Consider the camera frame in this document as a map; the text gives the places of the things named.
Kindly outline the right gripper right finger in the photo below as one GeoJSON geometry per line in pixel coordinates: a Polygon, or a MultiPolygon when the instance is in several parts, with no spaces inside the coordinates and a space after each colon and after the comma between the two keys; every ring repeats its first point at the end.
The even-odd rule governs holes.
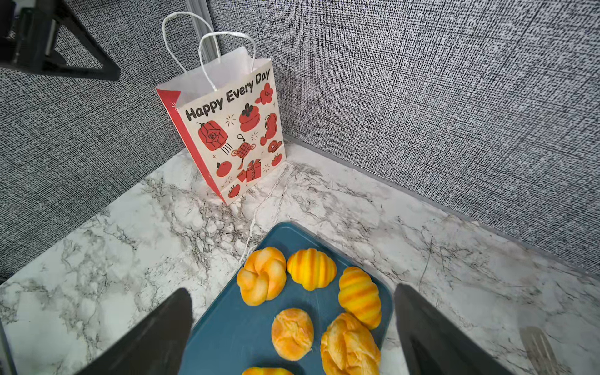
{"type": "Polygon", "coordinates": [[[396,328],[410,374],[509,374],[408,284],[395,289],[396,328]]]}

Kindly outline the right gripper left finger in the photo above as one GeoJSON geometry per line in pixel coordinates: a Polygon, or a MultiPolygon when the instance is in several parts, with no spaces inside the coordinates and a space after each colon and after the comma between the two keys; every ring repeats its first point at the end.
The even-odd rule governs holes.
{"type": "Polygon", "coordinates": [[[192,298],[179,288],[79,373],[177,374],[192,323],[192,298]]]}

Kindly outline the red white paper gift bag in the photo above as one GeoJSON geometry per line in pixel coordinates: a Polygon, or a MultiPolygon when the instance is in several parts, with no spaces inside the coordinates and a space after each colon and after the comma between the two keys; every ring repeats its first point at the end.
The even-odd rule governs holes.
{"type": "Polygon", "coordinates": [[[239,47],[156,92],[206,183],[227,205],[284,164],[273,62],[239,47]]]}

